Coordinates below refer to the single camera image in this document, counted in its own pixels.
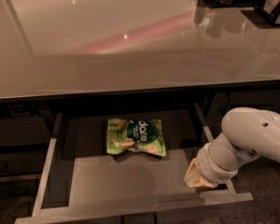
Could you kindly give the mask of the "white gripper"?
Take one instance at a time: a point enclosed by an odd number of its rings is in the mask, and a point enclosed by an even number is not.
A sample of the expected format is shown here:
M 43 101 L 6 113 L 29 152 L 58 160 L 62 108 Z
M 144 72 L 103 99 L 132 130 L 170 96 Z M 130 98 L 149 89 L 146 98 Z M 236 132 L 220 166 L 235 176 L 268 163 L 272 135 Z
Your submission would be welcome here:
M 230 143 L 207 143 L 186 171 L 184 181 L 190 188 L 216 188 L 238 174 L 235 148 Z

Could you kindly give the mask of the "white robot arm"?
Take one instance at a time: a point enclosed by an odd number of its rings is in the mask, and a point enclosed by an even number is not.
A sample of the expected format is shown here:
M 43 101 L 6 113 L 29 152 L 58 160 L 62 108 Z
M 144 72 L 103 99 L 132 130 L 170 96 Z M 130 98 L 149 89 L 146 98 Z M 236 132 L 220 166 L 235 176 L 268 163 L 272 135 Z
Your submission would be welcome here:
M 191 161 L 185 183 L 191 188 L 214 188 L 260 157 L 280 163 L 280 114 L 234 108 L 223 117 L 221 134 L 200 148 Z

